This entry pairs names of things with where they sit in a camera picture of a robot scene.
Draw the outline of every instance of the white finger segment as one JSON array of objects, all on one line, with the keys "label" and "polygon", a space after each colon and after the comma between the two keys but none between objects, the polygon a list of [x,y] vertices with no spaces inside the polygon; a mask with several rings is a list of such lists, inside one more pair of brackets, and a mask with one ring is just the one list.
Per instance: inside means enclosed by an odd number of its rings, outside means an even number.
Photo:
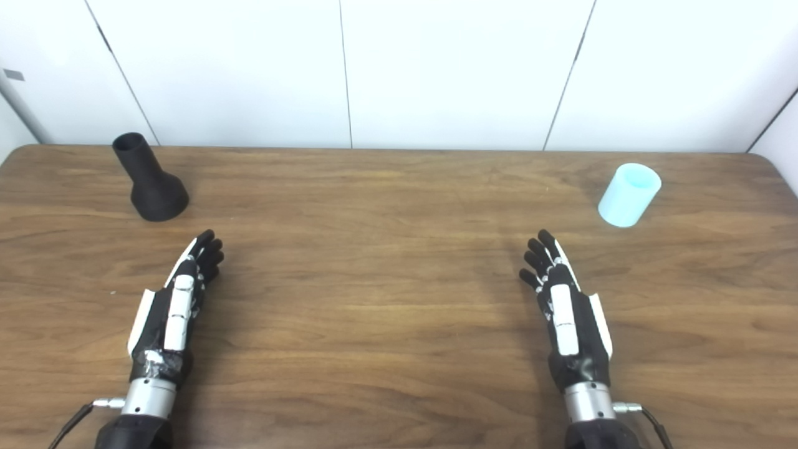
[{"label": "white finger segment", "polygon": [[571,287],[558,284],[551,287],[552,321],[557,335],[557,349],[561,356],[579,354],[579,338],[574,320],[574,305],[571,301]]},{"label": "white finger segment", "polygon": [[183,351],[186,348],[186,331],[191,318],[193,293],[193,276],[183,274],[175,278],[164,333],[164,349],[167,351]]}]

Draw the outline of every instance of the black fingertip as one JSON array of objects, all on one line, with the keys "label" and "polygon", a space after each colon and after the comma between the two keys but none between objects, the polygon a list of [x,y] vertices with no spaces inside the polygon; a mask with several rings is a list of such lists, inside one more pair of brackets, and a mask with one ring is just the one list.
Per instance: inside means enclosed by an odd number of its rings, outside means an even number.
[{"label": "black fingertip", "polygon": [[549,250],[549,253],[551,253],[551,257],[553,259],[560,257],[557,244],[555,243],[556,239],[551,235],[550,232],[548,232],[546,229],[540,229],[540,232],[538,232],[538,238],[541,242],[543,242],[543,245],[546,246],[546,249]]},{"label": "black fingertip", "polygon": [[538,276],[545,276],[546,275],[546,267],[543,265],[543,262],[532,252],[527,251],[523,254],[523,259],[530,264],[535,271],[538,272]]},{"label": "black fingertip", "polygon": [[206,229],[205,232],[197,236],[197,246],[206,246],[208,242],[213,241],[215,238],[216,235],[214,234],[213,229]]},{"label": "black fingertip", "polygon": [[197,260],[199,261],[199,264],[204,265],[205,264],[205,260],[208,257],[210,257],[210,256],[216,254],[217,252],[219,252],[220,249],[222,249],[222,241],[219,240],[219,239],[216,239],[216,240],[212,241],[211,243],[207,244],[207,246],[203,250],[202,254],[200,254],[197,257]]},{"label": "black fingertip", "polygon": [[520,277],[522,281],[529,284],[529,286],[532,288],[540,287],[540,282],[538,282],[537,276],[532,274],[532,272],[526,268],[521,268],[521,271],[518,272],[518,277]]},{"label": "black fingertip", "polygon": [[538,259],[540,259],[540,263],[544,267],[548,267],[549,265],[554,264],[554,262],[549,257],[548,252],[546,252],[546,247],[544,247],[543,244],[540,243],[539,241],[535,239],[530,240],[529,249],[532,250],[532,252],[538,257]]}]

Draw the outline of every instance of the metal connector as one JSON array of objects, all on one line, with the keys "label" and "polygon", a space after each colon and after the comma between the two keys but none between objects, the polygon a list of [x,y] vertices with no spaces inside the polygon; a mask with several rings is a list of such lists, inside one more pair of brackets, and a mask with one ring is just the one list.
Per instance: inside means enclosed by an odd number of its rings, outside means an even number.
[{"label": "metal connector", "polygon": [[613,402],[612,409],[615,413],[639,413],[643,411],[643,406],[634,402]]},{"label": "metal connector", "polygon": [[92,402],[92,406],[102,408],[122,408],[124,407],[124,398],[98,398]]}]

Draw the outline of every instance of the silver cylinder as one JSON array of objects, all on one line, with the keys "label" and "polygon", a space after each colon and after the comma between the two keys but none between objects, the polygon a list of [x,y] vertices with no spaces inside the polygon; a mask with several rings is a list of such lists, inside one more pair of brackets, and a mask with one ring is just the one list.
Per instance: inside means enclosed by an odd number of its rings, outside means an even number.
[{"label": "silver cylinder", "polygon": [[581,382],[566,388],[565,408],[572,423],[615,419],[610,389],[603,383]]},{"label": "silver cylinder", "polygon": [[175,403],[175,384],[161,379],[135,379],[130,383],[122,415],[150,415],[168,419]]}]

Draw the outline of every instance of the white wall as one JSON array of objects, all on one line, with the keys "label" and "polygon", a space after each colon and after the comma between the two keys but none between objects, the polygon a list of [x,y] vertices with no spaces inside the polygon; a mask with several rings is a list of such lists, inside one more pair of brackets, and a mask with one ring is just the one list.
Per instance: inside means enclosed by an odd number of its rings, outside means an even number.
[{"label": "white wall", "polygon": [[338,0],[90,0],[163,145],[351,145]]},{"label": "white wall", "polygon": [[0,165],[16,148],[37,143],[8,101],[0,95]]},{"label": "white wall", "polygon": [[745,151],[796,61],[795,0],[598,0],[546,149]]},{"label": "white wall", "polygon": [[83,0],[2,0],[0,91],[42,143],[110,144],[128,131],[150,141],[144,115]]},{"label": "white wall", "polygon": [[575,63],[592,0],[89,3],[113,54],[83,0],[0,0],[45,143],[542,149],[573,66],[545,149],[740,152],[798,79],[795,0],[597,0]]},{"label": "white wall", "polygon": [[355,148],[542,149],[592,0],[342,0]]},{"label": "white wall", "polygon": [[798,193],[798,97],[781,111],[751,153],[767,157],[792,191]]}]

